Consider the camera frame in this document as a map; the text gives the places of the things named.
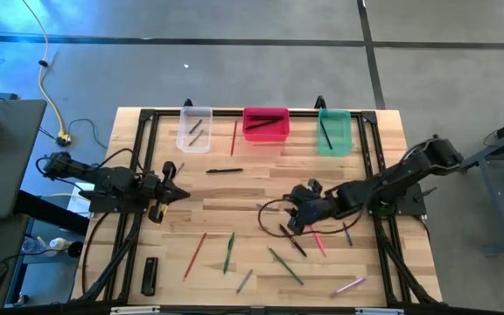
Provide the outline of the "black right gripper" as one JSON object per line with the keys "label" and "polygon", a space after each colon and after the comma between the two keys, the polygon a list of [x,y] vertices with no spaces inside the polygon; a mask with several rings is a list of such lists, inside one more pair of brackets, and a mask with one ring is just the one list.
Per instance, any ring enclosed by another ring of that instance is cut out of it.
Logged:
{"label": "black right gripper", "polygon": [[340,214],[338,201],[332,195],[321,196],[322,185],[311,178],[306,185],[295,185],[287,195],[287,200],[297,207],[290,210],[287,228],[294,235],[301,235],[305,230],[302,219],[337,218]]}

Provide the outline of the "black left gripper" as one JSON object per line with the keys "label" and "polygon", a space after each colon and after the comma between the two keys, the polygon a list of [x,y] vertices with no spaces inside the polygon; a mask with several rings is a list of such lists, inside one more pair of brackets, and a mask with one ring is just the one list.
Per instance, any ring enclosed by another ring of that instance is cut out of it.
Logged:
{"label": "black left gripper", "polygon": [[136,199],[155,201],[148,212],[148,218],[153,223],[163,221],[171,203],[187,199],[190,195],[189,192],[174,184],[177,168],[172,161],[164,163],[162,173],[164,174],[163,182],[155,174],[139,174],[136,177]]}

